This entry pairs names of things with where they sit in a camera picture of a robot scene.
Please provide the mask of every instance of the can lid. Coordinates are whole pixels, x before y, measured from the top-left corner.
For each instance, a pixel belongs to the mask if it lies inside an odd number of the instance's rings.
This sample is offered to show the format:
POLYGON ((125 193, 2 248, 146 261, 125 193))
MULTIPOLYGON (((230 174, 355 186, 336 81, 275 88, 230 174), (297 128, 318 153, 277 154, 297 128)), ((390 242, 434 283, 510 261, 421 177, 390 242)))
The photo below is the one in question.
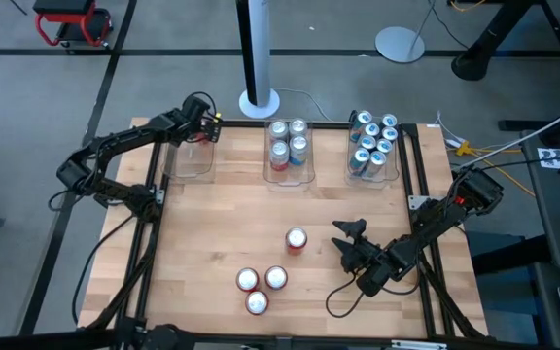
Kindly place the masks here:
POLYGON ((375 151, 370 154, 370 162, 375 165, 383 165, 384 163, 386 163, 386 155, 379 151, 375 151))
POLYGON ((237 283, 244 290, 251 290, 257 286, 259 276, 252 268, 244 268, 237 274, 237 283))
POLYGON ((265 274, 267 284, 271 288, 281 288, 287 283, 287 271, 280 266, 272 266, 265 274))
POLYGON ((369 111, 362 111, 358 114, 358 121, 362 123, 370 123, 373 120, 373 116, 369 111))
POLYGON ((384 115, 383 121, 384 121, 384 125, 386 126, 392 127, 397 125, 397 117, 395 117, 395 115, 391 115, 390 113, 384 115))
POLYGON ((383 153, 388 153, 393 149, 393 144, 388 140, 377 141, 377 150, 383 153))
POLYGON ((287 143, 284 141, 276 141, 271 146, 271 152, 277 156, 283 156, 289 152, 287 143))
POLYGON ((385 127, 384 131, 382 131, 382 135, 388 141, 395 141, 397 139, 398 133, 392 127, 385 127))
POLYGON ((379 126, 377 126, 375 123, 369 123, 365 127, 365 132, 368 135, 377 135, 379 133, 379 126))
POLYGON ((374 147, 375 146, 375 139, 372 136, 366 136, 362 138, 360 142, 360 146, 362 147, 374 147))
POLYGON ((291 130, 296 132, 303 132, 306 129, 306 122, 301 119, 296 119, 291 122, 291 130))
POLYGON ((301 228, 291 228, 287 236, 292 247, 299 248, 306 243, 306 231, 301 228))
POLYGON ((296 150, 304 150, 308 146, 308 140, 303 136, 296 136, 291 139, 291 146, 296 150))
POLYGON ((361 161, 368 160, 368 151, 364 148, 359 148, 358 151, 356 151, 355 157, 357 160, 361 161))
POLYGON ((283 133, 287 129, 287 125, 284 122, 276 121, 271 124, 271 131, 275 133, 283 133))
POLYGON ((252 292, 246 300, 248 311, 255 315, 264 313, 267 309, 267 296, 263 292, 252 292))

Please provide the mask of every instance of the yellow cable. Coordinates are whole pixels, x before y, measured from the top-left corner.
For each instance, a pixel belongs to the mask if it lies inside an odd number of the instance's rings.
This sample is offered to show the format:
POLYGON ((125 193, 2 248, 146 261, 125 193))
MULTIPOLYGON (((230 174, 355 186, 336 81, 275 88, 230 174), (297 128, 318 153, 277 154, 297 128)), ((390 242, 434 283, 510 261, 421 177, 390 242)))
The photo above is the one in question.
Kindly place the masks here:
MULTIPOLYGON (((477 158, 479 158, 479 155, 476 154, 476 153, 473 152, 473 151, 470 151, 470 154, 473 155, 473 156, 475 156, 475 157, 477 157, 477 158)), ((498 166, 495 166, 493 162, 491 162, 491 161, 489 161, 489 160, 487 160, 487 159, 484 159, 483 162, 486 163, 486 164, 489 165, 489 166, 494 166, 494 169, 500 171, 503 175, 505 175, 505 177, 507 177, 508 179, 510 179, 510 180, 513 182, 513 184, 515 184, 517 187, 519 187, 522 191, 524 191, 525 193, 528 193, 528 194, 529 194, 530 196, 532 196, 532 197, 535 197, 535 194, 534 194, 531 190, 527 189, 526 187, 524 187, 524 185, 520 184, 519 181, 515 180, 515 178, 513 178, 511 175, 509 175, 505 170, 501 169, 501 168, 498 167, 498 166)))
POLYGON ((460 8, 459 6, 457 6, 457 1, 453 0, 453 1, 451 1, 451 6, 452 6, 455 10, 457 10, 457 11, 459 11, 459 12, 466 12, 466 11, 472 10, 472 9, 474 9, 475 7, 477 7, 477 6, 481 5, 481 4, 483 4, 485 1, 487 1, 487 0, 481 0, 481 1, 477 2, 476 4, 474 4, 474 5, 470 6, 470 7, 467 7, 467 8, 465 8, 465 9, 463 9, 463 8, 460 8))

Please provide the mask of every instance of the plastic container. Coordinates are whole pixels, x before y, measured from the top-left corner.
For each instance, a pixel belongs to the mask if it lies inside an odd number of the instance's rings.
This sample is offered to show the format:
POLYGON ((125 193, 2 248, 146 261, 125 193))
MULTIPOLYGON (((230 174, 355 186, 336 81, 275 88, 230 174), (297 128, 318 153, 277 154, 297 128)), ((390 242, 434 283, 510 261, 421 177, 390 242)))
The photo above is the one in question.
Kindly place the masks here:
POLYGON ((177 184, 204 184, 215 181, 215 143, 201 141, 169 145, 165 152, 163 174, 177 184))
MULTIPOLYGON (((356 111, 352 112, 352 115, 349 118, 350 122, 356 118, 356 114, 357 114, 356 111)), ((373 117, 372 123, 380 125, 381 122, 382 122, 381 116, 373 117)), ((351 141, 351 139, 349 138, 350 133, 351 133, 351 126, 347 130, 347 157, 345 161, 345 182, 349 186, 379 190, 379 189, 383 189, 389 181, 393 181, 399 178, 399 170, 397 169, 397 157, 399 156, 397 142, 400 142, 402 140, 401 137, 399 137, 399 140, 392 143, 392 150, 390 150, 388 153, 385 153, 386 162, 382 166, 381 170, 377 172, 377 174, 375 174, 374 176, 367 176, 365 175, 366 172, 363 171, 362 174, 360 175, 354 175, 351 173, 349 162, 351 157, 358 149, 358 143, 351 141)))
MULTIPOLYGON (((273 192, 304 192, 310 187, 310 183, 315 179, 315 167, 313 156, 313 137, 312 122, 305 122, 307 129, 295 137, 303 137, 306 141, 305 149, 302 149, 303 140, 298 140, 292 147, 290 134, 287 135, 286 146, 289 152, 294 152, 289 156, 287 166, 279 166, 277 162, 271 163, 271 151, 273 144, 277 140, 273 140, 269 133, 269 127, 278 121, 287 125, 295 119, 289 120, 270 120, 266 121, 264 126, 264 167, 262 175, 267 181, 267 187, 273 192)), ((283 150, 284 147, 277 147, 275 151, 283 150)))

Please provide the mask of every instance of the red and white can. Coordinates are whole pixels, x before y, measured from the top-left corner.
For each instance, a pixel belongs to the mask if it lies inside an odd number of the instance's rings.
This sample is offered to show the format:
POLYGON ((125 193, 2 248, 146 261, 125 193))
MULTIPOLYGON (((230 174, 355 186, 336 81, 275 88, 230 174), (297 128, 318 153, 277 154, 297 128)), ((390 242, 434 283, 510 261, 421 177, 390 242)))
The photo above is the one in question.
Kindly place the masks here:
POLYGON ((289 229, 285 237, 287 242, 287 252, 291 255, 299 255, 303 247, 306 246, 308 236, 306 231, 299 227, 289 229))
POLYGON ((264 275, 264 282, 267 284, 267 287, 274 291, 283 289, 287 285, 288 280, 287 270, 282 266, 272 266, 264 275))
POLYGON ((236 283, 241 291, 254 292, 259 286, 259 274, 254 268, 242 268, 237 273, 236 283))
POLYGON ((245 298, 246 310, 255 316, 264 314, 268 306, 269 298, 263 292, 252 292, 245 298))

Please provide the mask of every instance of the soda can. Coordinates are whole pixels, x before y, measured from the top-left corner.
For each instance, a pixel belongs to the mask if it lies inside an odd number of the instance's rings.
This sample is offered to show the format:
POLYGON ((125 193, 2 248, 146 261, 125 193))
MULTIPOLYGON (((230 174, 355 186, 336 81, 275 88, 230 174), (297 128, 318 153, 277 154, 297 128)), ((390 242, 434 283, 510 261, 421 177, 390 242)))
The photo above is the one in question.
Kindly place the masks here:
POLYGON ((252 292, 245 298, 245 308, 255 316, 264 314, 268 306, 269 298, 263 292, 252 292))
POLYGON ((236 283, 241 291, 254 292, 259 286, 259 274, 254 268, 242 268, 237 272, 236 283))
POLYGON ((354 155, 349 159, 349 173, 354 176, 359 176, 362 173, 362 169, 368 162, 368 157, 370 154, 364 148, 359 148, 354 152, 354 155))
POLYGON ((392 150, 393 150, 392 142, 386 139, 379 139, 377 141, 377 151, 387 154, 390 153, 392 150))
POLYGON ((367 151, 372 151, 375 149, 377 144, 375 143, 375 138, 368 135, 362 135, 360 141, 358 141, 358 147, 362 147, 367 151))
POLYGON ((282 268, 282 266, 272 266, 264 275, 264 281, 267 284, 267 287, 274 291, 284 288, 284 286, 287 285, 288 280, 289 275, 287 275, 287 271, 282 268))
POLYGON ((360 135, 362 134, 362 130, 365 128, 365 125, 372 122, 373 116, 368 111, 362 111, 358 113, 356 119, 354 120, 354 124, 351 125, 351 131, 349 132, 349 140, 351 142, 358 142, 360 139, 360 135))
POLYGON ((376 123, 370 122, 365 125, 365 130, 363 131, 363 135, 368 135, 372 137, 379 136, 379 126, 376 123))
POLYGON ((379 127, 381 129, 384 129, 385 127, 395 127, 395 126, 397 126, 397 117, 395 117, 395 115, 391 115, 390 113, 387 113, 381 118, 381 123, 379 124, 379 127))
POLYGON ((399 137, 399 134, 393 127, 384 127, 384 129, 381 131, 381 136, 384 138, 384 140, 388 140, 390 141, 390 143, 394 143, 395 140, 397 140, 397 137, 399 137))
POLYGON ((293 165, 303 165, 308 159, 308 140, 303 136, 291 139, 291 156, 289 162, 293 165))
POLYGON ((301 254, 303 247, 306 246, 308 236, 306 236, 306 231, 302 228, 294 227, 289 229, 287 232, 285 241, 287 243, 287 253, 291 255, 299 255, 301 254))
POLYGON ((282 121, 275 121, 269 126, 269 139, 271 143, 277 140, 287 141, 287 135, 289 134, 289 128, 287 124, 282 121))
POLYGON ((295 119, 289 123, 289 134, 291 137, 306 136, 308 124, 303 119, 295 119))
POLYGON ((368 160, 367 166, 365 166, 365 171, 362 176, 372 179, 375 175, 377 175, 385 163, 386 155, 379 151, 373 152, 370 154, 370 159, 368 160))
POLYGON ((269 150, 269 163, 275 171, 283 171, 289 167, 289 146, 284 141, 275 141, 269 150))

